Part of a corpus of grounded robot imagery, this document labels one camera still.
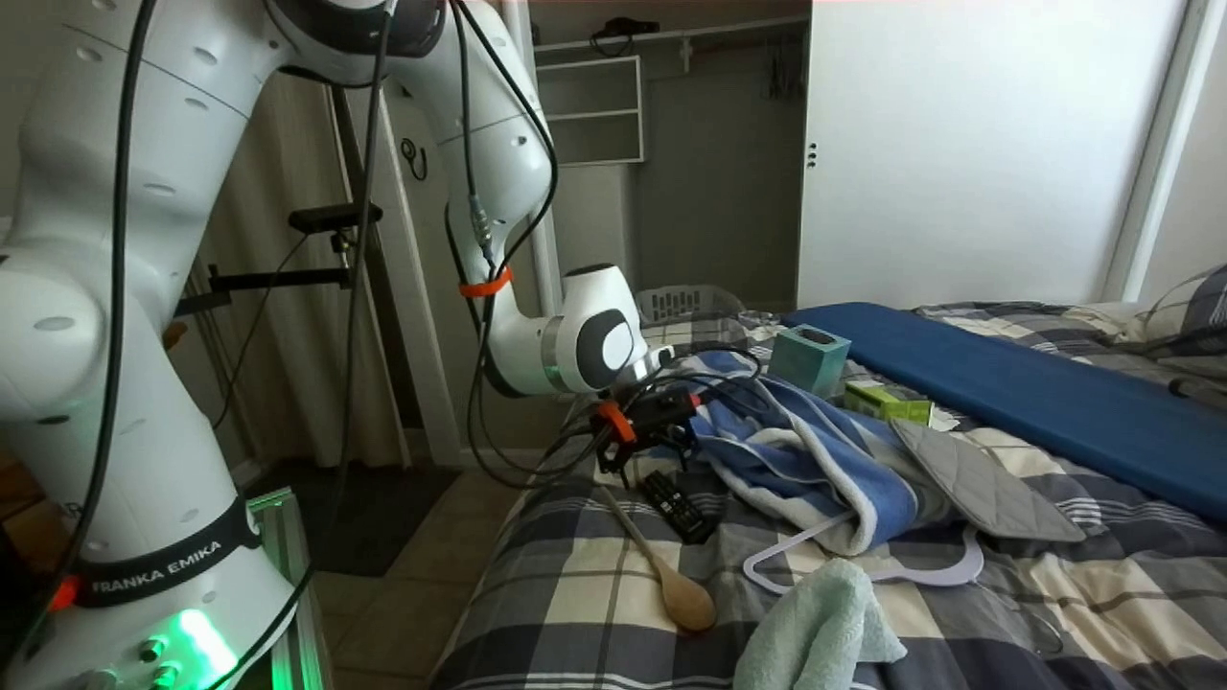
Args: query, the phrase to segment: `green light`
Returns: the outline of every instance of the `green light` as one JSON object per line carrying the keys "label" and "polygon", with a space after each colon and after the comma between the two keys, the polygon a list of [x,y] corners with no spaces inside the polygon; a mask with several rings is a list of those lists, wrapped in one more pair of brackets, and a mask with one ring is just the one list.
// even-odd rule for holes
{"label": "green light", "polygon": [[238,656],[230,652],[230,644],[222,640],[215,621],[207,621],[207,613],[184,610],[180,613],[180,629],[184,629],[188,644],[203,656],[211,675],[222,675],[222,671],[230,671],[238,663]]}

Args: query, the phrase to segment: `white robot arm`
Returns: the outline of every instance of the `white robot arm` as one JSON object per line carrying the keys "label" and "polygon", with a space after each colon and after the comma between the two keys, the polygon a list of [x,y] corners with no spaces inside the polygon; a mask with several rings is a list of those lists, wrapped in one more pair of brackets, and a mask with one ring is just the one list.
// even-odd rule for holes
{"label": "white robot arm", "polygon": [[[130,146],[115,146],[146,12],[150,0],[61,0],[58,61],[23,127],[19,215],[0,249],[0,433],[69,525],[84,502],[92,521],[73,587],[8,663],[4,686],[15,690],[230,686],[291,598],[249,529],[211,422],[161,349],[245,119],[276,69],[372,84],[387,50],[387,77],[433,123],[460,272],[487,314],[491,380],[514,395],[552,395],[614,387],[644,368],[637,303],[617,268],[571,276],[552,318],[525,318],[502,284],[514,238],[548,199],[552,161],[533,88],[487,4],[161,0],[134,61]],[[111,253],[119,150],[130,153],[127,242]],[[111,257],[127,261],[123,295]],[[111,349],[111,422],[100,418],[107,334],[123,334]],[[100,495],[96,449],[111,449]]]}

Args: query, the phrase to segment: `checkered blanket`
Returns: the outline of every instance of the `checkered blanket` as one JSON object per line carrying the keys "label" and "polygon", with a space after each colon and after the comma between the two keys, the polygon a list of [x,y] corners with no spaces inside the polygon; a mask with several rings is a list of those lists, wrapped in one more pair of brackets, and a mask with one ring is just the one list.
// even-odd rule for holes
{"label": "checkered blanket", "polygon": [[[890,690],[1227,686],[1223,533],[1001,429],[959,433],[1051,498],[1089,541],[1051,548],[982,537],[985,571],[974,587],[878,583],[878,606],[909,656],[859,667],[855,682]],[[740,564],[786,541],[790,525],[732,498],[702,460],[683,468],[683,483],[706,514],[721,518],[706,544],[679,544],[652,506],[617,487],[614,495],[663,560],[709,587],[721,610],[713,633],[671,629],[648,560],[590,483],[575,479],[525,495],[433,686],[729,686],[740,648],[775,606],[775,594],[752,587]],[[913,533],[870,552],[909,567],[959,556],[959,529]],[[824,552],[805,544],[771,560],[767,575],[798,583],[821,564]]]}

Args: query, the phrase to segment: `white door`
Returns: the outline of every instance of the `white door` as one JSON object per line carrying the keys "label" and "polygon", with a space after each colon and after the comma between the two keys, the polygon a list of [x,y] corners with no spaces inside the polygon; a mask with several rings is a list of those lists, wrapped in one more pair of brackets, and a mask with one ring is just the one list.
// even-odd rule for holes
{"label": "white door", "polygon": [[817,0],[798,307],[1093,299],[1185,0]]}

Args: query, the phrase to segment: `bed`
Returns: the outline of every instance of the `bed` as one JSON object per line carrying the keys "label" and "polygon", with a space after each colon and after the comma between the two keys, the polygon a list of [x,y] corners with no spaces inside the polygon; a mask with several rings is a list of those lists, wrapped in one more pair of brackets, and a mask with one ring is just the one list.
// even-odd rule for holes
{"label": "bed", "polygon": [[[1154,326],[1154,314],[1162,311],[1131,314],[1135,326],[1123,326],[1108,311],[959,303],[924,311],[924,322],[1085,368],[1112,368],[1154,391],[1177,391],[1196,376],[1215,387],[1219,349],[1189,357],[1189,349],[1127,345]],[[767,337],[755,314],[748,322],[679,326],[667,341],[755,345]],[[1227,429],[1215,399],[1192,406],[1196,414],[1219,414],[1208,426],[1223,422]],[[1085,541],[978,537],[985,567],[970,587],[874,583],[870,594],[905,644],[905,659],[859,663],[855,686],[1227,686],[1227,525],[1219,518],[1154,498],[1116,472],[1074,464],[985,418],[951,406],[939,418],[947,433],[978,445],[1001,472],[1077,525]],[[694,636],[660,613],[648,560],[579,472],[521,498],[437,663],[433,686],[732,686],[744,648],[778,602],[744,575],[744,560],[798,529],[736,498],[702,456],[644,452],[644,464],[671,464],[690,498],[717,518],[706,544],[683,544],[621,483],[606,483],[606,491],[667,564],[709,587],[717,625]],[[916,529],[863,560],[951,564],[962,552],[962,533],[962,525]],[[828,564],[824,548],[801,544],[759,571],[775,583],[805,583]]]}

